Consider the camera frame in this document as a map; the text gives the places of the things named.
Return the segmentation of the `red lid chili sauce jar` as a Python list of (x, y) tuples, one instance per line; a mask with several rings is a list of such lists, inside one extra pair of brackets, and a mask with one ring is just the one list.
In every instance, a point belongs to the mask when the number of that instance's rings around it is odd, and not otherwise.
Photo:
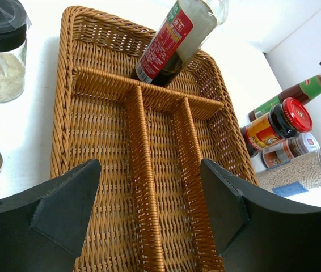
[(312, 128), (312, 118), (307, 109), (289, 97), (240, 130), (249, 156), (254, 157), (283, 140), (310, 132)]

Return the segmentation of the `white lid small sauce jar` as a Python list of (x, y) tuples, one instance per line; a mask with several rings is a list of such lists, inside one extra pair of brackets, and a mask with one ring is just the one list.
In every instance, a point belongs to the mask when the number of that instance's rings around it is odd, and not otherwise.
[(302, 133), (294, 139), (284, 139), (261, 153), (261, 160), (267, 168), (286, 163), (294, 158), (320, 149), (311, 133)]

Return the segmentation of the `tall dark soy sauce bottle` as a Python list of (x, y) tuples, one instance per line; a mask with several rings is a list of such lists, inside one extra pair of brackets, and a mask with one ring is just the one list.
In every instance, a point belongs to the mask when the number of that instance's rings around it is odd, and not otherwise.
[(176, 1), (130, 77), (167, 87), (228, 13), (229, 1)]

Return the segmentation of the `silver lid white peppercorn jar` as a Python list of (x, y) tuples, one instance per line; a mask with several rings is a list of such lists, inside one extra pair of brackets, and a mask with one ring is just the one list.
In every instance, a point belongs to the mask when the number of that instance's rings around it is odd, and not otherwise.
[(261, 188), (290, 197), (321, 188), (321, 148), (256, 174)]

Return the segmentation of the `black lid white powder jar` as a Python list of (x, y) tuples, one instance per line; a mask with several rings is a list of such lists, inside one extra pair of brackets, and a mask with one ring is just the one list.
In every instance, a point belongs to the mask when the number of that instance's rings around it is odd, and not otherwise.
[(0, 1), (0, 103), (16, 99), (24, 91), (30, 26), (20, 1)]

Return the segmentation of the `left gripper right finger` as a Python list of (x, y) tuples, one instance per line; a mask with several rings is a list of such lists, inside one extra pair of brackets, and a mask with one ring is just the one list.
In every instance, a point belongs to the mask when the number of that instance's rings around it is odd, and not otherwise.
[(321, 207), (273, 194), (210, 159), (200, 171), (226, 271), (321, 271)]

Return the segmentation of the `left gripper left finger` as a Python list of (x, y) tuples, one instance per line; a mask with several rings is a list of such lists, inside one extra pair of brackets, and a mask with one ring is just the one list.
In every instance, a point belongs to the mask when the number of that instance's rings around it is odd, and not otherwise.
[(72, 271), (99, 185), (98, 159), (0, 199), (0, 271)]

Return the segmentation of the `green label yellow cap bottle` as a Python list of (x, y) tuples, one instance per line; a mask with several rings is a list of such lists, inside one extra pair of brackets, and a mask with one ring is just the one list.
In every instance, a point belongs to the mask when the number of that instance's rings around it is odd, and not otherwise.
[(256, 120), (262, 115), (268, 113), (273, 106), (281, 104), (285, 99), (289, 97), (298, 100), (303, 105), (306, 105), (320, 94), (321, 73), (283, 90), (262, 105), (250, 111), (250, 113), (248, 114), (248, 118), (251, 122)]

